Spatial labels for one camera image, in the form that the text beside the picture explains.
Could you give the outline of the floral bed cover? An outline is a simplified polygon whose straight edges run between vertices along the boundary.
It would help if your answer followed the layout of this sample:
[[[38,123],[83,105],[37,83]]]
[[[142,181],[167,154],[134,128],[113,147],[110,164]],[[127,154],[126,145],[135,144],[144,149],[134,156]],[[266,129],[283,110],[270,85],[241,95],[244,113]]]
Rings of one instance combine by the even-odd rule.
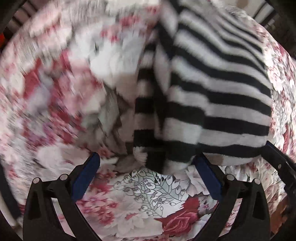
[[[165,175],[133,155],[138,72],[161,2],[51,1],[6,46],[1,168],[6,204],[22,226],[34,178],[57,180],[92,152],[100,167],[76,205],[99,240],[194,240],[211,217],[218,202],[193,162]],[[295,163],[295,62],[245,11],[220,3],[262,44],[272,99],[267,141]],[[261,150],[249,163],[216,166],[238,181],[260,181],[270,223],[288,200],[280,228],[295,228],[295,197]]]

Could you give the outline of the black white striped sweater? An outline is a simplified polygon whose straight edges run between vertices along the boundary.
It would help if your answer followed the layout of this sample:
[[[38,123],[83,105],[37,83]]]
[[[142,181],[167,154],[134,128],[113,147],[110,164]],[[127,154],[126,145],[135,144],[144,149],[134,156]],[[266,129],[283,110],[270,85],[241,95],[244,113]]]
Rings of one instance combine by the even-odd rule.
[[[262,44],[220,1],[162,1],[139,67],[133,155],[160,174],[253,161],[271,122]]]

